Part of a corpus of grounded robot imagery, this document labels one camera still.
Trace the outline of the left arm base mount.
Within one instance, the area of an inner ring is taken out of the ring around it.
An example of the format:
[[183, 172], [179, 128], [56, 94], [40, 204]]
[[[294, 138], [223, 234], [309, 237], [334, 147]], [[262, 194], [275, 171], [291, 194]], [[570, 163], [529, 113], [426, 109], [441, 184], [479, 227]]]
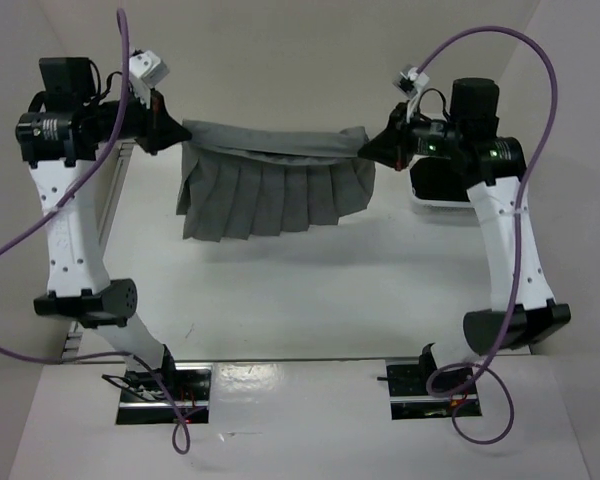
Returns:
[[[119, 391], [117, 425], [176, 424], [178, 417], [167, 395], [148, 373], [102, 374]], [[187, 424], [207, 424], [211, 394], [210, 363], [178, 362], [163, 383]]]

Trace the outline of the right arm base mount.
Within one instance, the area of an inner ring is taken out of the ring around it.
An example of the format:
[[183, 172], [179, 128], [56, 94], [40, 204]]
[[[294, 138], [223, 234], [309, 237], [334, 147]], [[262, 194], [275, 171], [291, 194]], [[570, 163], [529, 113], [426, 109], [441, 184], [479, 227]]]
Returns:
[[457, 417], [481, 417], [477, 388], [452, 398], [434, 398], [425, 388], [425, 379], [415, 359], [389, 359], [384, 374], [377, 381], [388, 389], [391, 419], [450, 419], [456, 408]]

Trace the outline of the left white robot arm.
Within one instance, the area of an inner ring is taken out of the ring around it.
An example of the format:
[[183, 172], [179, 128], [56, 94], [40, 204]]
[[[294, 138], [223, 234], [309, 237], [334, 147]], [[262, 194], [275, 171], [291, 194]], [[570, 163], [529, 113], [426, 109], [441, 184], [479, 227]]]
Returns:
[[34, 301], [35, 312], [94, 330], [127, 353], [128, 370], [143, 379], [147, 392], [170, 398], [179, 386], [175, 361], [139, 319], [134, 281], [113, 280], [105, 268], [95, 188], [87, 178], [97, 153], [109, 155], [120, 140], [132, 140], [155, 155], [190, 139], [156, 88], [169, 69], [154, 52], [134, 51], [122, 96], [109, 101], [109, 91], [95, 85], [99, 72], [87, 57], [43, 58], [39, 68], [45, 88], [15, 128], [42, 211], [50, 219], [49, 279], [45, 294]]

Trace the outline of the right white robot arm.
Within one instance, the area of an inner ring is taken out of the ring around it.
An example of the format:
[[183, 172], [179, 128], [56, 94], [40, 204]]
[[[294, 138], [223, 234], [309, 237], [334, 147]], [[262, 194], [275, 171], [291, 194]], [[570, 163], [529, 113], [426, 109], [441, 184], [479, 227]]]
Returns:
[[430, 393], [451, 388], [453, 371], [501, 350], [535, 345], [571, 320], [543, 272], [523, 183], [528, 172], [519, 141], [498, 135], [499, 87], [491, 79], [461, 78], [432, 119], [420, 111], [426, 79], [408, 73], [396, 80], [406, 99], [385, 129], [359, 155], [396, 171], [441, 161], [457, 177], [482, 233], [490, 276], [489, 308], [465, 314], [462, 335], [434, 342], [419, 357], [418, 381]]

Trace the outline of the grey skirt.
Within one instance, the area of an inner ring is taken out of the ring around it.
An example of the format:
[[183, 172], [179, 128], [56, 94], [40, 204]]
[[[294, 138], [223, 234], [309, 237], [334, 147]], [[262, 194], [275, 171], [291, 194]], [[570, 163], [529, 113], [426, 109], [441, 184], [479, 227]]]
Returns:
[[207, 242], [333, 226], [365, 210], [375, 167], [358, 158], [364, 127], [269, 131], [186, 120], [176, 212], [182, 236]]

